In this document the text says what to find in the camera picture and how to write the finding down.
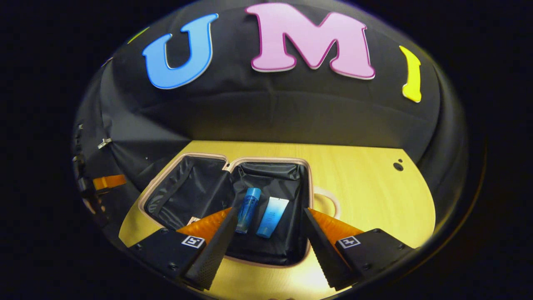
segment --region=wooden table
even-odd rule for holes
[[[363,231],[381,228],[410,247],[421,246],[433,233],[435,207],[426,182],[402,149],[333,145],[253,143],[234,141],[192,141],[176,157],[187,152],[223,154],[233,161],[243,156],[296,157],[311,166],[314,186],[332,192],[341,206],[339,219]],[[403,171],[393,163],[399,162]],[[121,239],[136,242],[139,233],[147,236],[157,230],[143,226],[134,204],[126,217]],[[334,214],[333,204],[315,195],[314,208]],[[311,249],[303,262],[275,269],[223,259],[206,295],[219,299],[270,298],[296,300],[322,299],[340,293],[327,284]]]

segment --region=blue bottle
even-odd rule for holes
[[[237,216],[237,228],[235,232],[246,233],[248,227],[254,217],[255,208],[259,202],[261,196],[261,190],[256,187],[251,187],[246,191],[243,203],[239,209],[239,215]]]

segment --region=lotion tube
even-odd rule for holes
[[[261,224],[257,230],[257,235],[262,238],[270,238],[276,226],[278,226],[279,220],[287,207],[289,200],[270,197],[268,205],[266,207]]]

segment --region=letter m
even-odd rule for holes
[[[296,58],[287,53],[285,37],[311,69],[318,69],[329,49],[337,43],[337,57],[329,62],[341,75],[372,79],[375,71],[365,37],[366,25],[336,12],[329,13],[318,26],[296,8],[286,3],[256,4],[245,10],[257,16],[260,54],[252,60],[259,72],[287,71],[296,66]]]

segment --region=blue letter u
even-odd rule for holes
[[[146,71],[150,82],[160,89],[175,89],[200,76],[209,66],[213,57],[211,42],[211,22],[218,14],[208,14],[196,19],[181,28],[181,32],[189,33],[189,60],[178,68],[168,65],[166,42],[172,34],[166,34],[148,45],[142,55],[146,57]]]

